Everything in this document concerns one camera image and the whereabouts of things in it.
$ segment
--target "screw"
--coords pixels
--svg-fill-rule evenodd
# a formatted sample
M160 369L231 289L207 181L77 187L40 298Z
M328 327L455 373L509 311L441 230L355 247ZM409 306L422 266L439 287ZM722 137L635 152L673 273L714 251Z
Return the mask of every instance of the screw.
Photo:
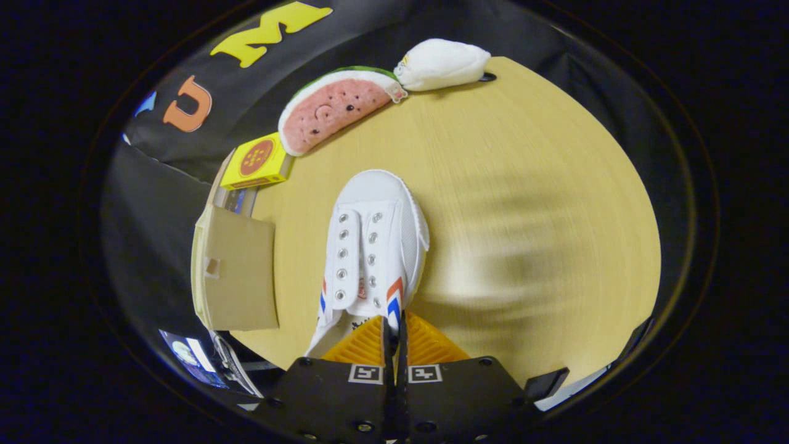
M367 421L359 423L356 426L356 430L360 431L361 433L370 433L372 429L374 429L373 425Z

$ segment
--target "black metal plate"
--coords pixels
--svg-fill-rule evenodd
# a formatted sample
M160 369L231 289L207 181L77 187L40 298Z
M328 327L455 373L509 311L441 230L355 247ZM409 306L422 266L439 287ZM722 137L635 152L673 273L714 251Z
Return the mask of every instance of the black metal plate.
M380 443L387 372L384 367L299 358L254 415L306 442Z
M506 442L539 415L521 387L491 356L435 366L411 366L408 428L411 442Z

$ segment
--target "black fabric backdrop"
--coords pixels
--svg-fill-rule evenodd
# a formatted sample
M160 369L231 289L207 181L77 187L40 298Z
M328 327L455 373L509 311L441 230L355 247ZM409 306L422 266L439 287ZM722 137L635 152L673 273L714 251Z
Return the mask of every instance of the black fabric backdrop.
M686 107L718 176L723 242L707 297L663 359L613 401L565 417L534 439L784 441L786 219L777 210L786 206L785 70L778 66L787 43L785 5L554 3L573 15L543 2L529 7L555 14L574 32L597 28L610 36ZM82 212L98 210L93 200L78 200L77 190L88 158L102 170L107 165L101 153L111 143L88 155L107 113L145 68L228 8L200 0L11 5L3 27L9 95L0 113L10 130L6 171L20 192L4 195L11 212L4 219L5 440L261 441L209 419L183 380L149 362L146 372L129 355L122 347L129 341L119 343L89 296L101 294L84 279L75 235L77 204ZM83 256L83 264L100 269L100 256Z
M107 266L132 324L174 370L183 374L159 329L210 344L193 313L190 251L194 223L227 153L275 132L288 99L319 75L348 65L393 69L411 47L432 37L472 43L536 71L615 137L641 175L656 212L662 249L656 312L662 308L674 291L689 241L688 177L671 129L634 79L584 42L510 2L336 0L309 5L334 11L299 32L283 32L282 42L267 45L267 53L248 68L240 68L230 55L209 53L225 37L256 28L259 15L217 36L161 80L152 111L129 120L125 133L131 146L118 137L102 204ZM202 127L184 133L162 120L192 75L213 103ZM190 99L178 102L187 112L196 106Z

